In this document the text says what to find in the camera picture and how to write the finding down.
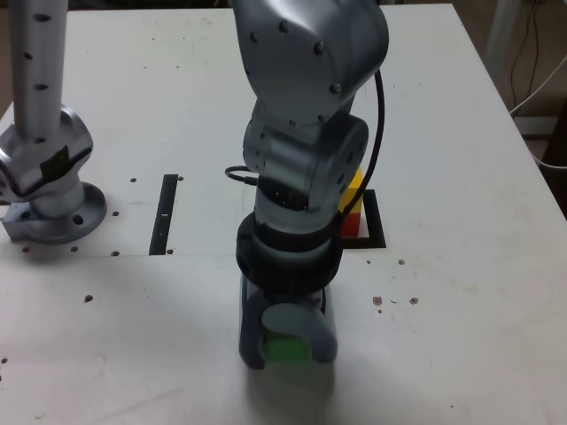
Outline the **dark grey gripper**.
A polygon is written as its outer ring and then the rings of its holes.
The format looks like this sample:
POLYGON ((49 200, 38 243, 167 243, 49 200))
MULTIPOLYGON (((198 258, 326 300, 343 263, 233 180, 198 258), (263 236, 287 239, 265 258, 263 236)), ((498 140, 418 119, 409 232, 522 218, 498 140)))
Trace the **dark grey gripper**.
POLYGON ((336 359, 338 340, 329 289, 261 290, 244 275, 240 289, 238 351, 250 369, 263 369, 265 359, 318 364, 336 359))

